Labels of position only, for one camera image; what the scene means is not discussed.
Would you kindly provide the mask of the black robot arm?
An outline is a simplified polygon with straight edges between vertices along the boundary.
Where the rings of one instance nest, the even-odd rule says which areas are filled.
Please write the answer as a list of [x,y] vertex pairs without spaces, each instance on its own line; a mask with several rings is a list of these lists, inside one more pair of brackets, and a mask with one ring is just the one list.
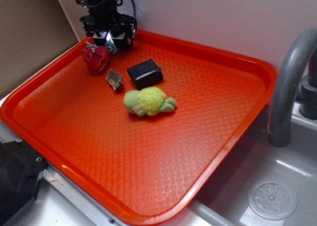
[[75,0],[88,9],[88,14],[79,18],[86,36],[92,37],[97,46],[105,46],[111,40],[115,48],[132,47],[137,33],[134,1],[131,0],[133,15],[119,13],[117,8],[123,0]]

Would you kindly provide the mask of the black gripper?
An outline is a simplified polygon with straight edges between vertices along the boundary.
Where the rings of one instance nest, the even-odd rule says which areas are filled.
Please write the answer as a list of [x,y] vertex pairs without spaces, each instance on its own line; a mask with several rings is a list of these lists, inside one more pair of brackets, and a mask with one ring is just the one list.
[[80,17],[86,36],[93,37],[96,46],[106,46],[107,36],[111,38],[119,49],[128,49],[133,46],[134,31],[137,29],[135,17],[120,14],[117,11],[110,16],[98,14]]

